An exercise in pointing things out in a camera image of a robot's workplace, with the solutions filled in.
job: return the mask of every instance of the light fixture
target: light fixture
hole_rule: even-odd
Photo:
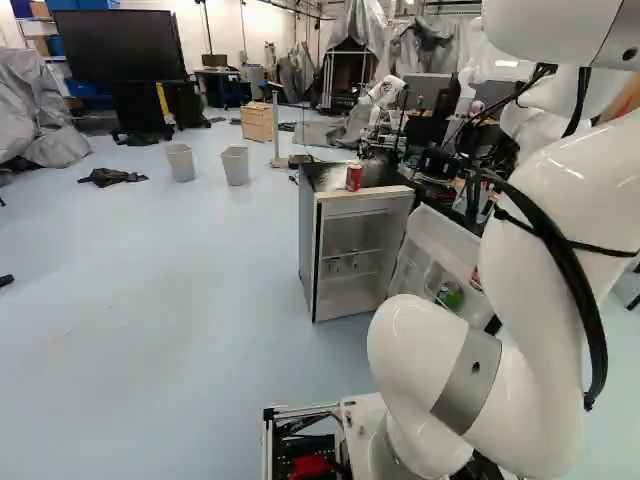
[[[517,60],[496,60],[496,67],[511,67],[516,68],[518,66]]]

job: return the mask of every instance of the wooden box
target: wooden box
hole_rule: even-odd
[[[49,46],[47,45],[47,37],[30,37],[27,38],[27,48],[37,50],[43,57],[50,57]]]
[[[242,136],[258,142],[273,140],[273,110],[268,103],[250,102],[240,107]]]
[[[38,18],[51,18],[51,12],[47,8],[47,4],[44,2],[29,2],[31,13],[34,17]]]

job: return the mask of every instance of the monitor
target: monitor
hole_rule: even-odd
[[[168,10],[53,12],[73,78],[100,83],[183,81],[175,17]]]

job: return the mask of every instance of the black cloth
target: black cloth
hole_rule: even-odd
[[[94,168],[91,175],[78,180],[78,183],[92,182],[100,188],[109,187],[121,182],[142,182],[149,180],[146,175],[140,175],[137,172],[127,173],[120,170],[111,170],[109,168]]]

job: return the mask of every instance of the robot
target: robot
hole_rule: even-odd
[[[360,105],[373,105],[369,116],[369,130],[373,131],[376,128],[376,125],[381,120],[382,111],[389,111],[389,106],[396,102],[398,94],[405,85],[405,82],[398,77],[387,75],[371,90],[358,98]]]
[[[367,126],[360,130],[359,158],[371,158],[375,148],[404,150],[406,138],[397,138],[401,114],[390,108],[398,100],[398,94],[406,83],[393,75],[387,75],[358,98],[358,107],[371,105]]]
[[[561,137],[579,67],[593,67],[583,120],[640,71],[639,22],[640,0],[484,0],[495,47],[560,65],[503,114],[526,158],[480,247],[482,287],[515,345],[418,297],[388,299],[367,339],[380,393],[321,409],[342,420],[356,480],[447,478],[474,450],[518,477],[558,477],[575,462],[584,410],[606,380],[606,340],[592,320],[640,249],[640,223],[629,221],[640,204],[640,110]]]

